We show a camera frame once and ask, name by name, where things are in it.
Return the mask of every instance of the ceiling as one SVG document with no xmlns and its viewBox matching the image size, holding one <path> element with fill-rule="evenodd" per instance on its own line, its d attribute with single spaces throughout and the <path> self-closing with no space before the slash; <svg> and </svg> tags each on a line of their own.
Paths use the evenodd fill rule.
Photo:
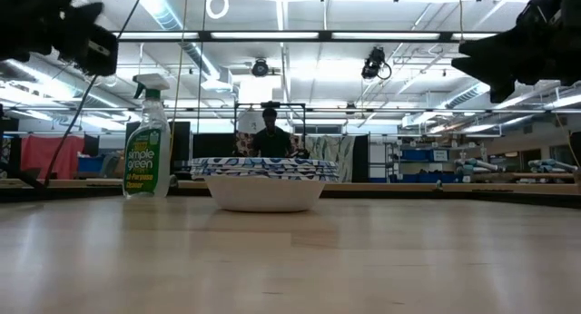
<svg viewBox="0 0 581 314">
<path fill-rule="evenodd" d="M 212 19 L 206 14 L 207 0 L 167 0 L 176 17 L 184 18 L 185 28 L 190 31 L 453 31 L 459 32 L 503 32 L 514 26 L 517 15 L 525 8 L 528 0 L 228 0 L 229 9 L 225 16 Z M 111 31 L 119 31 L 129 16 L 135 0 L 75 0 L 80 5 L 88 2 L 103 2 L 103 15 L 98 24 Z M 159 32 L 160 25 L 153 19 L 153 5 L 142 0 L 137 7 L 126 32 Z M 212 1 L 212 11 L 222 10 L 222 1 Z M 275 76 L 272 97 L 275 101 L 307 103 L 312 107 L 344 107 L 346 102 L 357 102 L 359 107 L 373 108 L 438 108 L 459 91 L 478 84 L 473 78 L 453 69 L 451 59 L 460 56 L 456 44 L 400 44 L 400 43 L 315 43 L 296 42 L 216 42 L 198 45 L 204 56 L 212 64 L 229 69 L 234 85 L 252 81 L 255 86 L 267 82 L 250 75 L 250 66 L 257 58 L 266 59 Z M 374 46 L 382 46 L 393 75 L 385 82 L 375 81 L 371 85 L 361 79 L 364 59 Z M 284 66 L 288 94 L 281 83 Z M 37 72 L 50 74 L 64 67 L 57 60 L 57 53 L 39 57 L 41 63 L 26 64 Z M 179 106 L 195 104 L 201 96 L 201 106 L 232 107 L 233 93 L 216 93 L 205 90 L 201 83 L 197 65 L 177 43 L 121 43 L 116 77 L 99 81 L 95 87 L 103 91 L 105 103 L 93 98 L 92 107 L 119 106 L 131 108 L 138 103 L 133 100 L 136 74 L 162 74 L 168 79 L 171 89 L 164 91 L 164 100 L 174 105 L 176 94 Z M 66 67 L 64 75 L 85 79 L 72 67 Z M 528 93 L 531 87 L 518 86 L 515 97 Z M 545 102 L 551 102 L 547 92 Z M 527 103 L 541 106 L 538 97 L 531 97 L 514 106 L 523 107 Z M 33 102 L 19 104 L 39 106 Z M 458 109 L 487 109 L 493 107 L 487 95 L 476 96 Z M 196 117 L 197 113 L 180 113 L 181 117 Z M 378 119 L 402 119 L 405 113 L 378 113 L 365 124 Z M 228 119 L 232 112 L 204 112 L 202 117 Z M 310 113 L 309 118 L 341 117 L 345 113 Z M 430 120 L 433 126 L 464 120 L 462 113 L 454 117 L 437 116 Z"/>
</svg>

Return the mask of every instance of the red cloth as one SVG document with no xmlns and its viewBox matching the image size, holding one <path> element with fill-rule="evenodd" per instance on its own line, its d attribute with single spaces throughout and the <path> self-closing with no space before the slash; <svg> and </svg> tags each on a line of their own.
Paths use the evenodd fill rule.
<svg viewBox="0 0 581 314">
<path fill-rule="evenodd" d="M 40 168 L 39 179 L 46 177 L 48 166 L 53 159 L 54 151 L 58 147 L 61 138 L 44 138 L 28 136 L 22 140 L 22 155 L 20 158 L 20 170 Z M 53 173 L 57 179 L 73 179 L 78 166 L 78 152 L 82 152 L 84 139 L 81 137 L 67 137 L 63 148 L 56 157 Z"/>
</svg>

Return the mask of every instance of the tripod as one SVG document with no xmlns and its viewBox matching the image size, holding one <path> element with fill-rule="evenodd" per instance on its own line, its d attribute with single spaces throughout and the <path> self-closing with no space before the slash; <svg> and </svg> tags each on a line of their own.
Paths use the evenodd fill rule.
<svg viewBox="0 0 581 314">
<path fill-rule="evenodd" d="M 5 121 L 2 120 L 4 116 L 3 106 L 0 103 L 0 142 L 4 139 L 4 131 L 5 131 Z M 22 182 L 26 183 L 27 185 L 42 190 L 44 189 L 44 185 L 40 183 L 37 179 L 29 176 L 28 174 L 21 172 L 18 169 L 15 169 L 8 165 L 8 163 L 4 163 L 0 161 L 0 170 L 3 170 L 8 173 L 8 175 L 16 177 L 17 179 L 21 180 Z"/>
</svg>

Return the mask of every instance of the green label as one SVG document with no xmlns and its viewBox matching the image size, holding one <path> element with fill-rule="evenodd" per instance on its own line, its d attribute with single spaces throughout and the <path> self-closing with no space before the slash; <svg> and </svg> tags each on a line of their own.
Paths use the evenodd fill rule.
<svg viewBox="0 0 581 314">
<path fill-rule="evenodd" d="M 133 135 L 125 149 L 123 185 L 129 194 L 153 193 L 157 185 L 162 131 L 149 129 Z"/>
</svg>

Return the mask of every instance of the stack of plates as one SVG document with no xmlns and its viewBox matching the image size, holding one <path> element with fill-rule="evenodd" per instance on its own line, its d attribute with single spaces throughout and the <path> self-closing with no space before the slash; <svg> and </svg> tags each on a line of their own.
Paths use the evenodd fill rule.
<svg viewBox="0 0 581 314">
<path fill-rule="evenodd" d="M 293 181 L 337 182 L 335 162 L 272 158 L 205 158 L 192 161 L 192 177 L 261 177 Z"/>
</svg>

